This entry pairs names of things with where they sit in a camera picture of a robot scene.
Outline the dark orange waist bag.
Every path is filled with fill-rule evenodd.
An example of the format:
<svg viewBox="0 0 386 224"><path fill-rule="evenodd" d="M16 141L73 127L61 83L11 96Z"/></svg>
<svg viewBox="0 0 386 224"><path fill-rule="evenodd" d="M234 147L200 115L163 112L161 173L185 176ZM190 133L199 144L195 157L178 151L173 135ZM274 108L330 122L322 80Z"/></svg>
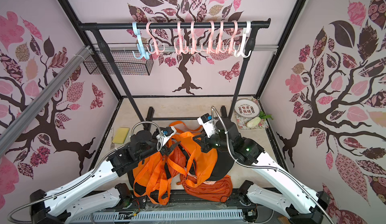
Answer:
<svg viewBox="0 0 386 224"><path fill-rule="evenodd" d="M177 185L182 185L185 192L191 196L213 202L225 203L233 191L233 184L229 175L215 181L214 184L202 183L198 187L189 186L188 181L193 183L193 181L196 181L196 178L193 176L186 178L181 174L180 182Z"/></svg>

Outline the white toy radish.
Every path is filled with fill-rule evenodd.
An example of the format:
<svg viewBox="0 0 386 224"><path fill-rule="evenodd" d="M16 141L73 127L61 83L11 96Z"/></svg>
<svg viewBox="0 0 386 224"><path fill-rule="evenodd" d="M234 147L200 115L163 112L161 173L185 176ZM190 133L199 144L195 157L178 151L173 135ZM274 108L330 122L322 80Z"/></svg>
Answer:
<svg viewBox="0 0 386 224"><path fill-rule="evenodd" d="M255 117L253 119L251 119L250 121L247 122L246 124L246 127L247 128L255 128L256 126L258 126L261 122L261 118L260 117Z"/></svg>

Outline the black clothes rack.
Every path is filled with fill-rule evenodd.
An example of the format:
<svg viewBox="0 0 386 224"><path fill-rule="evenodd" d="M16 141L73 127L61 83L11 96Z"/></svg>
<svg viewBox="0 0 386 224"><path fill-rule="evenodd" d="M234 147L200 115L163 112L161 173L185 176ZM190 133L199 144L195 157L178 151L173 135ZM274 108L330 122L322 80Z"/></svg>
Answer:
<svg viewBox="0 0 386 224"><path fill-rule="evenodd" d="M247 22L234 22L234 23L231 23L231 22L225 22L224 23L223 21L215 22L215 23L212 23L212 22L208 22L208 23L204 23L204 22L198 22L198 23L196 23L196 22L191 22L191 23L181 23L181 22L177 22L177 23L154 23L154 25L152 25L153 24L152 22L148 22L148 23L149 23L149 29L150 30L152 30L152 29L182 30L182 29L190 29L191 28L192 29L191 30L192 44L194 44L194 47L196 47L196 45L195 45L196 43L194 43L194 40L193 40L193 38L194 38L193 30L195 29L195 26L196 26L196 29L209 29L210 28L211 29L210 37L212 37L215 29L231 29L231 28L233 28L234 33L237 33L237 30L236 30L236 23L237 23L237 26L240 28L244 27L245 29L250 29L249 33L246 33L246 35L249 34L248 41L246 43L240 43L238 51L240 51L240 48L241 48L241 50L249 51L251 53L254 51L254 48L255 48L255 41L256 41L258 31L260 29L268 29L270 26L270 23L271 23L271 18L269 18L267 21L251 21L251 22L247 21ZM132 96L132 94L129 90L129 87L126 84L126 82L121 74L121 71L119 70L119 68L114 60L114 57L111 53L111 49L110 49L108 43L104 40L102 34L100 33L100 30L123 30L123 29L133 30L134 32L139 32L138 30L146 29L147 24L143 24L143 23L99 24L99 23L81 23L81 22L78 22L78 28L82 31L90 31L93 33L93 35L97 41L99 51L104 54L106 60L108 61L113 72L115 73L121 87L123 88L124 92L126 93L127 98L129 99L132 107L134 108L139 120L142 121L142 123L140 123L140 124L142 124L144 126L144 129L149 130L150 124L145 123L144 118L143 118L143 116L142 116L142 114L141 114L141 112L140 112L140 110L139 110L139 108L134 100L134 97ZM211 53L212 52L212 40L208 39L208 41L209 41L208 47L207 48L203 47L203 51L204 51L204 49L206 49L209 51L209 53ZM242 82L243 82L243 79L244 79L244 76L246 73L246 69L247 69L249 60L250 60L250 56L245 57L243 60L242 66L241 66L240 75L239 75L239 78L238 78L238 81L236 84L235 92L233 94L230 110L229 110L228 115L226 116L226 118L228 118L230 120L231 120L233 112L235 110L236 101L238 100L238 97L239 97L239 92L240 92L240 89L242 86ZM194 120L195 119L193 117L156 118L156 117L154 117L154 113L155 113L154 109L152 107L149 107L146 120L148 120L148 121L151 121L151 120L165 121L165 120Z"/></svg>

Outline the left metal flex conduit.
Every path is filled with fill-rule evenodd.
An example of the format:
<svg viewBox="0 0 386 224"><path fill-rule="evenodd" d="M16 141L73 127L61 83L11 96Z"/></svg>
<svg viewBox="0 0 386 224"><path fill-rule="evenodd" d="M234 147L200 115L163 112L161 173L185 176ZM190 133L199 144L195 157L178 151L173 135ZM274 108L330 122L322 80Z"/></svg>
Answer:
<svg viewBox="0 0 386 224"><path fill-rule="evenodd" d="M91 171L77 179L48 192L38 190L31 195L31 201L8 214L8 221L21 224L13 215L23 209L30 209L29 224L68 224L80 210L79 201L96 188L113 181L133 169L146 158L141 157L141 144L155 140L161 133L160 126L151 133L141 130L131 133L125 145L109 152Z"/></svg>

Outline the yellow sponge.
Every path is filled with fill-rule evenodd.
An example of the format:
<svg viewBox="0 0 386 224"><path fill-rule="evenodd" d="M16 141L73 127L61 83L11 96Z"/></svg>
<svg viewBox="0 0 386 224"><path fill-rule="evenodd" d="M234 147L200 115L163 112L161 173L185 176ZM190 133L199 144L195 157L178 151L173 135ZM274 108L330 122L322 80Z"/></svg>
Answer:
<svg viewBox="0 0 386 224"><path fill-rule="evenodd" d="M116 131L112 143L113 144L124 144L126 137L129 133L130 128L129 127L119 127L118 130Z"/></svg>

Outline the light blue plastic hook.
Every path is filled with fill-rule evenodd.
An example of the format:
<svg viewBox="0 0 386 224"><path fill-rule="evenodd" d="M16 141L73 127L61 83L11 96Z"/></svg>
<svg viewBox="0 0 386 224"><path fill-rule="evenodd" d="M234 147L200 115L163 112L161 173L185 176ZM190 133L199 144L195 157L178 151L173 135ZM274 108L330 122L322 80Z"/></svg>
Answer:
<svg viewBox="0 0 386 224"><path fill-rule="evenodd" d="M138 43L136 44L136 46L137 46L137 50L140 54L139 56L136 56L135 52L133 51L132 53L133 53L134 58L137 60L141 60L141 59L149 60L150 55L145 50L145 47L143 45L142 38L141 38L141 33L140 33L140 30L137 28L136 22L132 23L132 30L137 38Z"/></svg>

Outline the pink plastic hook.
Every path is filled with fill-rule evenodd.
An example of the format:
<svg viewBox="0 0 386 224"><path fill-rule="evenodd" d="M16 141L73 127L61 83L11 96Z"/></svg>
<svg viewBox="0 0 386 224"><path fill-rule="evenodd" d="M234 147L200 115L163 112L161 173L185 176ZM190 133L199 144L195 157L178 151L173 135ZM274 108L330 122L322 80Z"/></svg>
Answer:
<svg viewBox="0 0 386 224"><path fill-rule="evenodd" d="M189 48L187 46L187 43L185 43L185 45L183 44L182 28L181 28L180 21L177 22L177 32L178 32L178 42L177 42L178 45L177 44L174 45L175 52L178 55L187 54L189 52Z"/></svg>
<svg viewBox="0 0 386 224"><path fill-rule="evenodd" d="M150 36L150 39L152 40L152 44L149 43L147 50L150 54L159 56L160 53L163 53L165 51L165 45L163 45L163 50L159 49L158 43L156 42L156 39L152 35L152 32L151 32L151 28L150 28L151 24L152 24L152 22L148 22L146 24L146 32L148 33L148 35Z"/></svg>
<svg viewBox="0 0 386 224"><path fill-rule="evenodd" d="M216 54L226 53L228 50L228 47L223 45L223 39L222 39L223 33L224 33L224 21L220 21L218 42L217 42L217 46L216 46L216 50L215 50Z"/></svg>
<svg viewBox="0 0 386 224"><path fill-rule="evenodd" d="M192 39L190 54L194 55L195 53L199 53L201 51L201 49L197 48L197 41L195 38L195 22L194 21L191 22L190 31L191 31L191 39Z"/></svg>
<svg viewBox="0 0 386 224"><path fill-rule="evenodd" d="M207 49L206 49L206 53L207 54L211 54L211 53L216 51L216 50L213 50L213 36L214 36L214 33L215 33L215 23L213 21L209 21L209 23L211 25L211 32L210 32L210 35L209 35L208 46L207 46Z"/></svg>
<svg viewBox="0 0 386 224"><path fill-rule="evenodd" d="M238 23L237 23L237 21L232 21L232 22L234 24L234 28L233 28L234 31L233 31L232 37L230 39L230 42L229 42L228 54L232 54L233 53L234 38L236 37L237 31L238 31Z"/></svg>

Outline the grey aluminium rail left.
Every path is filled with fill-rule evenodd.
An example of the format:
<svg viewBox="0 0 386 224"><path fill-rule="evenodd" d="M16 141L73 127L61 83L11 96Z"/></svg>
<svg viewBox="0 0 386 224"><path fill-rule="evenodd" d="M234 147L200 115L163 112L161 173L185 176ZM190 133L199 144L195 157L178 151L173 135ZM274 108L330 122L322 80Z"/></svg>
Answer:
<svg viewBox="0 0 386 224"><path fill-rule="evenodd" d="M66 79L75 71L75 69L83 63L83 61L91 54L89 46L81 48L69 63L61 70L58 75L34 98L21 115L2 133L1 135L1 156L10 148L17 140L26 127L35 119L40 110L54 96L57 90L64 84Z"/></svg>

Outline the bright orange sling bag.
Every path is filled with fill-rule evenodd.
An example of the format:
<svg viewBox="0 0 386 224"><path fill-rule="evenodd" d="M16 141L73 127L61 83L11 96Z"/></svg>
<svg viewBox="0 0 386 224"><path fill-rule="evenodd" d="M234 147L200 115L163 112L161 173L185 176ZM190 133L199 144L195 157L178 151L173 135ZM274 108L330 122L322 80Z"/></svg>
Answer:
<svg viewBox="0 0 386 224"><path fill-rule="evenodd" d="M193 140L193 137L202 133L203 127L190 129L182 121L172 122L169 126L175 128L177 132L172 136L172 140L185 150L187 157L184 166L171 159L167 160L167 164L180 174L179 185L185 189L196 189L210 178L218 160L217 151L212 149L203 153L201 146Z"/></svg>

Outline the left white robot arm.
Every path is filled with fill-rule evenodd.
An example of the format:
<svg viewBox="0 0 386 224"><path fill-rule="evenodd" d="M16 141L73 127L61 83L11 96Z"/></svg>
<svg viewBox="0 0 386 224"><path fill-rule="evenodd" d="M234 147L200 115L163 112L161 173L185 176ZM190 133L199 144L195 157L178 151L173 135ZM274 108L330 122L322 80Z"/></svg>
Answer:
<svg viewBox="0 0 386 224"><path fill-rule="evenodd" d="M30 196L31 221L34 224L69 224L91 213L113 208L131 198L126 184L91 195L96 188L113 181L140 164L146 165L149 157L169 154L167 142L177 133L174 127L162 128L151 134L141 130L131 136L129 143L108 154L94 169L57 189L37 190Z"/></svg>

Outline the round plate with characters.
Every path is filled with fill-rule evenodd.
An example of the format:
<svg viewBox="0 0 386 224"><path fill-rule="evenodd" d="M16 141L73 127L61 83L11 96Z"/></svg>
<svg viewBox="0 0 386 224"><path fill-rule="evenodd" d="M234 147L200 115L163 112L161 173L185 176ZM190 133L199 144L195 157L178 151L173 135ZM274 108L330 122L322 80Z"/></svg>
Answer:
<svg viewBox="0 0 386 224"><path fill-rule="evenodd" d="M238 116L245 118L255 118L260 113L259 105L254 100L247 98L237 100L234 110Z"/></svg>

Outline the floral cloth mat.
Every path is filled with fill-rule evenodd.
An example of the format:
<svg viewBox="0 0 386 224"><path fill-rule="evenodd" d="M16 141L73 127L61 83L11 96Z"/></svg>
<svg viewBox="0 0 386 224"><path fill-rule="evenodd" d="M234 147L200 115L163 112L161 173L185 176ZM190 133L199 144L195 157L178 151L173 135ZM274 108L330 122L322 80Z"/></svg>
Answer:
<svg viewBox="0 0 386 224"><path fill-rule="evenodd" d="M247 98L247 99L252 99L252 100L254 100L259 105L257 99L255 99L255 98ZM241 117L241 116L238 116L236 113L235 113L235 117L236 117L237 125L238 125L238 127L241 130L264 129L264 128L268 128L269 127L268 122L266 120L266 115L262 112L261 108L260 108L260 113L259 113L259 116L258 116L258 117L261 118L261 122L255 128L247 128L246 127L247 122L250 121L252 118Z"/></svg>

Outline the white plastic hook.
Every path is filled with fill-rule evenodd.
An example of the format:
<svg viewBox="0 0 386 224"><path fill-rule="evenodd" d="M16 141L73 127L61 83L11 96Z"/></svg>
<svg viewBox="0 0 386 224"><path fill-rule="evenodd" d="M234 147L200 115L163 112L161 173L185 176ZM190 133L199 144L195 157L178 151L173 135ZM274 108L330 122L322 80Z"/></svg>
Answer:
<svg viewBox="0 0 386 224"><path fill-rule="evenodd" d="M243 58L247 58L250 56L250 51L248 54L245 53L245 47L246 47L246 43L247 43L247 35L251 32L251 21L247 21L246 22L246 27L243 29L243 32L242 32L242 41L241 41L241 44L239 45L239 48L238 50L235 50L234 52L234 56L235 57L243 57Z"/></svg>

